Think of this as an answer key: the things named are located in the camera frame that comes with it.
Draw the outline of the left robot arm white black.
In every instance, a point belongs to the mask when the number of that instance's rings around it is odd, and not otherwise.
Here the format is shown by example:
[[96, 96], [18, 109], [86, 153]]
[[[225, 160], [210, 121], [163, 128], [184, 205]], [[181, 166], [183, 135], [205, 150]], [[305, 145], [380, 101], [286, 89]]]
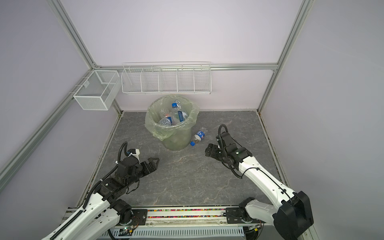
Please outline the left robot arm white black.
[[141, 219], [121, 196], [132, 184], [156, 171], [159, 162], [159, 158], [140, 162], [133, 155], [117, 161], [116, 166], [91, 188], [83, 205], [44, 239], [95, 240], [117, 224], [139, 224]]

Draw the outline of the water bottle blue label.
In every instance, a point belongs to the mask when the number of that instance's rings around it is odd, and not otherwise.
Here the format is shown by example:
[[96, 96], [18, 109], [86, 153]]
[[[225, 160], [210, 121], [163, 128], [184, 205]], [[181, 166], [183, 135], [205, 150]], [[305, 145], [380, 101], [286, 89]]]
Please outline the water bottle blue label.
[[161, 114], [164, 118], [171, 118], [171, 113], [167, 108], [161, 109]]
[[173, 124], [173, 121], [172, 121], [172, 118], [162, 118], [159, 120], [158, 124], [160, 126], [171, 127]]

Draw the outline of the blue cap bottle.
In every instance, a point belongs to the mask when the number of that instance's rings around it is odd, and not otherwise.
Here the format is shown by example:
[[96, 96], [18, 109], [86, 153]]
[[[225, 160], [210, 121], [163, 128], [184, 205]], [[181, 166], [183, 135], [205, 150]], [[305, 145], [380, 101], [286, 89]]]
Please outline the blue cap bottle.
[[188, 118], [188, 114], [182, 109], [182, 106], [178, 102], [172, 103], [171, 115], [173, 118], [173, 125], [184, 122]]

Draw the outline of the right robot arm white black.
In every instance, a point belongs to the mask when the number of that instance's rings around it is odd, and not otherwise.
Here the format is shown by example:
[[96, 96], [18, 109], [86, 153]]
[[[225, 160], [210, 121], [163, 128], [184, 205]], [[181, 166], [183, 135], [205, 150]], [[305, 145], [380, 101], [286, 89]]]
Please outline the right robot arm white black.
[[244, 220], [260, 220], [275, 227], [285, 240], [297, 240], [314, 224], [310, 198], [296, 192], [269, 173], [253, 156], [238, 144], [228, 132], [219, 133], [217, 145], [209, 144], [206, 156], [221, 162], [239, 179], [250, 179], [270, 200], [270, 204], [255, 199], [243, 201], [239, 208]]

